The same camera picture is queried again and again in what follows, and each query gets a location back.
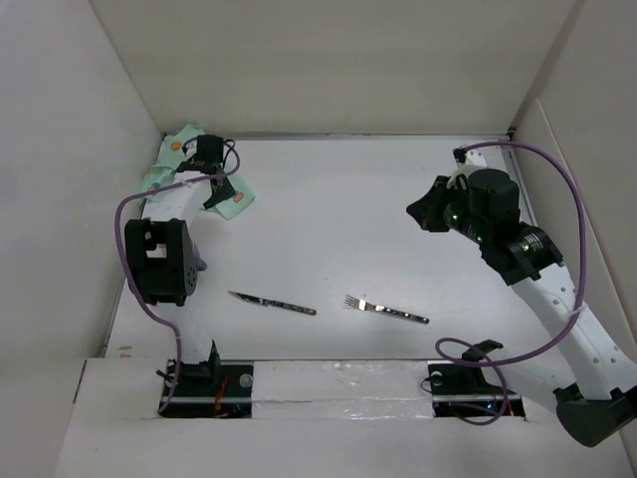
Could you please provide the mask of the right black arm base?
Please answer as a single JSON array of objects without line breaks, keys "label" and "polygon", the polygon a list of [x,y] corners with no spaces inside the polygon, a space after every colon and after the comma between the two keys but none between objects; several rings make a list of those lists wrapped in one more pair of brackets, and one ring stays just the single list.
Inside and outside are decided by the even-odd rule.
[{"label": "right black arm base", "polygon": [[487,381],[483,368],[464,367],[447,360],[429,360],[428,374],[420,388],[432,399],[436,418],[454,417],[475,425],[502,417],[525,418],[522,398],[512,391],[505,395],[494,378]]}]

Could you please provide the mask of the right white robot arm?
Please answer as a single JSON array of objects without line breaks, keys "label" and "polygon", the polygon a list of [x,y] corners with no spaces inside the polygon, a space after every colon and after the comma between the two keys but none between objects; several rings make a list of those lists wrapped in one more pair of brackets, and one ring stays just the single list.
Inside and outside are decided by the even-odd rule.
[{"label": "right white robot arm", "polygon": [[558,341],[568,371],[524,360],[496,366],[474,358],[460,367],[463,386],[495,381],[553,411],[568,435],[594,447],[636,418],[636,363],[576,299],[561,253],[538,227],[522,222],[518,185],[503,171],[476,168],[439,176],[406,212],[425,231],[454,230],[475,242],[484,262],[512,288]]}]

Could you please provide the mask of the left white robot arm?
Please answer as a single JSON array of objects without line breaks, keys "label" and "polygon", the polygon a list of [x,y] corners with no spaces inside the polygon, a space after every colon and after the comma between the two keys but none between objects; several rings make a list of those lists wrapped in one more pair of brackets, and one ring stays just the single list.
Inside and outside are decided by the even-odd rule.
[{"label": "left white robot arm", "polygon": [[231,139],[199,134],[183,144],[180,160],[170,183],[130,195],[117,206],[114,237],[128,287],[143,312],[156,324],[172,332],[175,358],[162,377],[168,383],[185,379],[200,394],[211,394],[221,385],[221,369],[213,340],[200,344],[181,319],[165,319],[156,308],[183,308],[206,269],[190,224],[202,209],[210,209],[230,198],[229,176],[235,165],[227,159],[236,153]]}]

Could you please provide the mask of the green cartoon print cloth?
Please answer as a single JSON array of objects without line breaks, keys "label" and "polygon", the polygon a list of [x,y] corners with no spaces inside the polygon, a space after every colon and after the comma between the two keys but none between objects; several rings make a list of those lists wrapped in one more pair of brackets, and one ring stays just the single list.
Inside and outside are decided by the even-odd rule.
[{"label": "green cartoon print cloth", "polygon": [[[205,131],[201,127],[189,123],[178,133],[167,135],[162,140],[156,163],[150,167],[140,183],[140,190],[155,190],[172,184],[177,167],[185,159],[182,152],[183,144],[187,140],[204,133]],[[234,187],[234,197],[219,203],[212,209],[204,209],[202,205],[202,211],[216,212],[225,219],[231,220],[252,203],[256,194],[248,183],[238,174],[234,174],[228,179]]]}]

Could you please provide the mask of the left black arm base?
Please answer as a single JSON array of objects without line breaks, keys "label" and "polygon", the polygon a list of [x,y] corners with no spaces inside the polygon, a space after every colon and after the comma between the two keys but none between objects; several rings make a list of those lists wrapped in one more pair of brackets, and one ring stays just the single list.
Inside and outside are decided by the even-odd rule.
[{"label": "left black arm base", "polygon": [[222,361],[214,382],[201,376],[186,376],[177,384],[170,400],[170,386],[163,387],[159,415],[163,418],[243,419],[252,417],[254,364]]}]

